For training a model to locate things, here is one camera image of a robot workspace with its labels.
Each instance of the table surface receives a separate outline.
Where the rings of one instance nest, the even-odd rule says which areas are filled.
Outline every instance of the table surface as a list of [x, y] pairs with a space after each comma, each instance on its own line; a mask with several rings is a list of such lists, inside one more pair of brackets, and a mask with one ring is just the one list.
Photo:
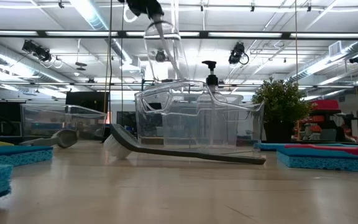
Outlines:
[[14, 168], [2, 223], [358, 223], [358, 172], [132, 153], [98, 142]]

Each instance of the transparent plastic container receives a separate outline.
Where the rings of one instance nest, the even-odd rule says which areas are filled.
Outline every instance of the transparent plastic container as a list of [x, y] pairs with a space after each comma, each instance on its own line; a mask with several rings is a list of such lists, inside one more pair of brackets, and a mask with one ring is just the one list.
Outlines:
[[[196, 81], [169, 83], [137, 93], [138, 141], [145, 144], [144, 139], [160, 138], [158, 144], [165, 149], [208, 153], [252, 149], [262, 137], [264, 104], [241, 106], [240, 101], [219, 101], [205, 83]], [[161, 123], [163, 136], [151, 136], [150, 127]]]
[[22, 129], [25, 139], [50, 138], [62, 129], [77, 132], [78, 139], [99, 140], [105, 127], [106, 114], [74, 105], [21, 104]]
[[151, 23], [145, 31], [144, 42], [156, 82], [189, 79], [186, 55], [174, 25], [166, 21]]

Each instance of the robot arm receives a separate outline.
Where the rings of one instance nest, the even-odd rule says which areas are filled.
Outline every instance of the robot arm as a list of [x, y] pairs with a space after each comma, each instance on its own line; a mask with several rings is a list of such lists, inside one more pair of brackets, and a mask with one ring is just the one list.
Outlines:
[[156, 15], [164, 15], [160, 3], [157, 0], [118, 0], [121, 3], [126, 2], [129, 9], [136, 15], [148, 15], [149, 19]]

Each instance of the green potted plant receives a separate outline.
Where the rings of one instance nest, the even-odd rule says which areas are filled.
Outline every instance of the green potted plant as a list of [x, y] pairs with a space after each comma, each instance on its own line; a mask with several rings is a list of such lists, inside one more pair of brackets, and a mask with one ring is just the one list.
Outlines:
[[305, 118], [311, 103], [298, 91], [297, 83], [284, 80], [264, 81], [252, 97], [253, 103], [265, 102], [264, 129], [268, 142], [290, 142], [295, 121]]

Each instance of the gray brush handle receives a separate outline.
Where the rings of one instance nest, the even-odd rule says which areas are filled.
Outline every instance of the gray brush handle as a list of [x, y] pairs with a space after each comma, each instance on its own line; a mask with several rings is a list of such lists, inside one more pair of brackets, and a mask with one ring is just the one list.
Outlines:
[[19, 143], [19, 145], [20, 146], [52, 146], [58, 144], [58, 142], [59, 142], [58, 137], [50, 138], [50, 139], [39, 138], [39, 139], [34, 139], [34, 140]]

